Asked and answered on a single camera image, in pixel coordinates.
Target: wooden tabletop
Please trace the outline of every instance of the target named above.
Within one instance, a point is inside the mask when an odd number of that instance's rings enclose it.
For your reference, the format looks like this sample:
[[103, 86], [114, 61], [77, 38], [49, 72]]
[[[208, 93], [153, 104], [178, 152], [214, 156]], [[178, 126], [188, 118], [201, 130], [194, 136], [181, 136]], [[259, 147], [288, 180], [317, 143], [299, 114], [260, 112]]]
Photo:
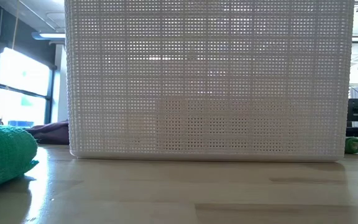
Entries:
[[357, 223], [358, 155], [338, 163], [76, 159], [0, 186], [0, 223]]

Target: ceiling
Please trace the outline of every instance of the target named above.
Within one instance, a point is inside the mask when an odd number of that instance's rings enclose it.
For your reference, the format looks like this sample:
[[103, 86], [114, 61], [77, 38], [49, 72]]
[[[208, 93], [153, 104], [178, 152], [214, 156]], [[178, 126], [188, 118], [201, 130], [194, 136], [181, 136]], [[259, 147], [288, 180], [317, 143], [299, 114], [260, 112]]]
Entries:
[[[19, 2], [20, 20], [40, 32], [65, 32], [64, 0], [20, 0]], [[16, 0], [0, 0], [0, 6], [11, 14], [16, 14]], [[358, 35], [358, 12], [354, 13], [353, 27], [354, 35]], [[352, 58], [358, 57], [358, 44], [353, 45], [352, 53]]]

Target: teal cloth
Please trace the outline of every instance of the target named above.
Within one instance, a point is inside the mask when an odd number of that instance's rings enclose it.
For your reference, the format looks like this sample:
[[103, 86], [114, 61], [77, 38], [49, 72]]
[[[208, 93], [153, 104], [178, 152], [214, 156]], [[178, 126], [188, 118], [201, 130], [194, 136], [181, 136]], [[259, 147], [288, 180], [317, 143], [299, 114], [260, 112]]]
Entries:
[[23, 175], [38, 161], [37, 143], [26, 131], [12, 126], [0, 126], [0, 184]]

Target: white plastic basket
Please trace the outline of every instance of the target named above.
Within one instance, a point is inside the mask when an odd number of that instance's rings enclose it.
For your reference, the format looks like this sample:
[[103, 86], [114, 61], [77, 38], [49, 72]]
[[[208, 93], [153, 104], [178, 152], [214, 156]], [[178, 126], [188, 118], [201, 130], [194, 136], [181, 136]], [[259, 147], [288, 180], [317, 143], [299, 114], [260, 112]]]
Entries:
[[353, 1], [65, 2], [73, 155], [343, 156]]

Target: purple cloth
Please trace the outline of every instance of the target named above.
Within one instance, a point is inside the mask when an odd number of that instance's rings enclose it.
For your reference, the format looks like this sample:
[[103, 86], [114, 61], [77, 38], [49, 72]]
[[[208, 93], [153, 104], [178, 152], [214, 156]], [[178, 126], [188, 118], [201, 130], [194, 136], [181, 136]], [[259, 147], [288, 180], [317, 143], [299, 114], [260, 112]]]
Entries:
[[26, 131], [41, 144], [69, 144], [68, 121], [38, 125]]

